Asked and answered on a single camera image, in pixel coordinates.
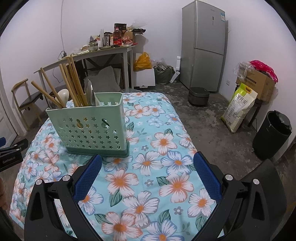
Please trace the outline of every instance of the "refrigerator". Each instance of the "refrigerator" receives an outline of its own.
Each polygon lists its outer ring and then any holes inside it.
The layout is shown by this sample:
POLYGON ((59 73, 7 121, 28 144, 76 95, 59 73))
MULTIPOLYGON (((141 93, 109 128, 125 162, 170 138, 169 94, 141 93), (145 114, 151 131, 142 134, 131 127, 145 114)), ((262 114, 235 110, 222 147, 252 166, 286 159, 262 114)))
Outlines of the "refrigerator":
POLYGON ((180 81, 217 92, 225 48, 225 12, 194 1, 182 8, 180 81))

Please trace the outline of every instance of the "pink plastic bag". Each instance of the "pink plastic bag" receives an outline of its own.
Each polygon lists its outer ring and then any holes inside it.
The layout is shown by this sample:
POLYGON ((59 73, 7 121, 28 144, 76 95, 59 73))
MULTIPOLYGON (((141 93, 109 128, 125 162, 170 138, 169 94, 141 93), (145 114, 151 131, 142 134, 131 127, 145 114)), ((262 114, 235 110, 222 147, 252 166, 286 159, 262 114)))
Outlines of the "pink plastic bag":
POLYGON ((268 73, 268 75, 270 76, 270 78, 273 79, 274 82, 277 83, 279 81, 276 74, 274 73, 274 70, 265 63, 262 63, 259 60, 252 60, 250 61, 250 63, 255 67, 256 70, 261 70, 268 73))

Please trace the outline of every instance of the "red item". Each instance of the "red item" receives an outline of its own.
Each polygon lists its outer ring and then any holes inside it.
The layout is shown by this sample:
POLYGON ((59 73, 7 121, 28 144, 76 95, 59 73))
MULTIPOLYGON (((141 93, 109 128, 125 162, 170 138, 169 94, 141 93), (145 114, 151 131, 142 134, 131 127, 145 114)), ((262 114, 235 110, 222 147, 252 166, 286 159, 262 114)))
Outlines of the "red item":
POLYGON ((119 47, 122 45, 121 31, 119 28, 116 28, 113 33, 113 46, 119 47))
POLYGON ((259 60, 252 60, 250 61, 250 63, 255 67, 256 70, 261 70, 268 73, 268 75, 270 76, 270 78, 273 79, 274 82, 277 83, 279 81, 276 74, 274 73, 274 70, 265 63, 262 63, 259 60))

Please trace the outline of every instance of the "orange plastic bag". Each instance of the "orange plastic bag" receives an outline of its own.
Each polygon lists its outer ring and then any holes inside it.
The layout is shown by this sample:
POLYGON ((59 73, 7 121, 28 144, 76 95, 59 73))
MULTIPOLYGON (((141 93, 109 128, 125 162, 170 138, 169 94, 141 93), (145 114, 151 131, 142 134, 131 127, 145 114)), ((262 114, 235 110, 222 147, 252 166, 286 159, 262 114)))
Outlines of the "orange plastic bag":
POLYGON ((147 54, 146 52, 142 53, 133 65, 134 71, 139 71, 144 69, 152 69, 152 63, 149 58, 149 54, 147 54))

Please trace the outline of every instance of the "chopstick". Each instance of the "chopstick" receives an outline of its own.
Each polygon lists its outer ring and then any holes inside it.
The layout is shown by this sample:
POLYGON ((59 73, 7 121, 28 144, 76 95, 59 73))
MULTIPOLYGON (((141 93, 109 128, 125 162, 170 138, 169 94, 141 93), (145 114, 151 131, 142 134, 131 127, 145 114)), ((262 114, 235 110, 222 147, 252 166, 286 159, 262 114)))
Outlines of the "chopstick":
POLYGON ((49 81, 45 71, 43 68, 40 68, 41 72, 46 80, 46 82, 48 83, 49 87, 51 88, 52 92, 54 93, 54 95, 56 96, 56 98, 58 99, 58 101, 60 102, 60 104, 63 106, 63 108, 66 108, 66 104, 62 101, 61 97, 58 95, 58 93, 56 92, 55 88, 52 86, 51 82, 49 81))
POLYGON ((71 76, 72 76, 72 81, 73 81, 74 86, 75 86, 75 89, 73 90, 73 93, 76 95, 78 101, 83 106, 84 102, 83 102, 82 96, 80 95, 80 92, 79 92, 78 83, 75 81, 75 75, 74 75, 74 71, 73 71, 70 59, 68 59, 68 64, 69 64, 69 69, 70 69, 70 73, 71 73, 71 76))
POLYGON ((84 106, 88 106, 86 97, 85 97, 85 95, 83 93, 83 89, 82 89, 81 84, 80 84, 80 81, 79 81, 78 73, 77 73, 77 70, 76 70, 76 67, 75 67, 74 60, 73 60, 72 55, 70 56, 70 61, 71 61, 71 64, 72 64, 72 67, 73 67, 73 71, 74 71, 74 76, 75 76, 74 81, 76 81, 76 84, 78 86, 78 90, 77 90, 78 96, 80 94, 81 97, 82 97, 84 106))
POLYGON ((64 72, 64 69, 63 69, 62 64, 59 64, 59 68, 60 68, 60 70, 61 70, 62 76, 63 76, 64 81, 65 81, 65 83, 66 83, 67 89, 69 90, 70 96, 72 97, 72 100, 73 100, 74 106, 75 106, 75 107, 80 107, 81 105, 80 105, 80 103, 77 102, 77 100, 76 100, 76 98, 75 98, 75 95, 73 94, 73 91, 72 91, 72 89, 71 89, 71 87, 70 87, 70 84, 69 84, 69 82, 68 82, 68 80, 67 80, 67 77, 66 77, 66 75, 65 75, 65 72, 64 72))
POLYGON ((34 81, 31 82, 31 84, 37 89, 39 90, 47 99, 49 99, 52 103, 54 103, 57 107, 59 107, 60 109, 63 108, 63 106, 56 101, 54 98, 52 98, 44 89, 42 89, 39 85, 37 85, 34 81))
POLYGON ((70 86, 70 88, 72 89, 73 95, 75 96, 75 100, 76 100, 77 103, 79 103, 80 101, 79 101, 78 98, 77 98, 77 95, 76 95, 76 92, 75 92, 74 86, 73 86, 73 84, 72 84, 71 77, 70 77, 70 75, 69 75, 69 72, 68 72, 68 69, 67 69, 66 64, 63 64, 63 68, 64 68, 64 72, 65 72, 65 74, 66 74, 66 77, 67 77, 67 80, 68 80, 69 86, 70 86))

